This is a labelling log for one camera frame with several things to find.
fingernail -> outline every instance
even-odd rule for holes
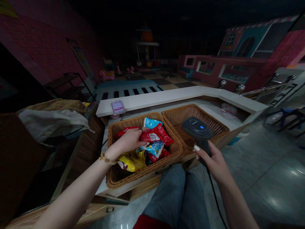
[[[194,149],[195,149],[196,151],[199,151],[199,150],[200,150],[199,146],[194,146]]]

pink toy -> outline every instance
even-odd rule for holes
[[[131,66],[130,69],[127,68],[127,73],[133,75],[134,74],[134,68]]]
[[[119,66],[117,65],[117,69],[118,69],[118,75],[122,75]]]
[[[105,72],[103,72],[102,70],[100,70],[100,72],[98,73],[98,75],[100,76],[100,78],[102,79],[102,81],[106,81],[106,80],[114,80],[114,75],[110,75],[107,76]]]

cloth bag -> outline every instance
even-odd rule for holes
[[[75,110],[30,110],[19,113],[19,118],[39,143],[48,137],[57,137],[89,129],[88,120]]]

bracelet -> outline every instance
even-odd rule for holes
[[[99,157],[100,160],[104,160],[106,163],[115,165],[118,161],[109,161],[107,157],[105,157],[105,153],[101,153],[101,156]]]

gray floor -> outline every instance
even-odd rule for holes
[[[290,102],[289,106],[299,107],[300,101]],[[299,148],[305,146],[305,135],[295,139],[300,130],[278,133],[278,126],[265,121],[262,115],[252,123],[250,135],[223,149],[223,156],[261,228],[273,223],[305,225],[305,151]],[[202,183],[211,228],[224,228],[205,168],[198,165],[191,172]],[[225,216],[219,189],[213,182]],[[90,228],[132,228],[153,193],[154,190]]]

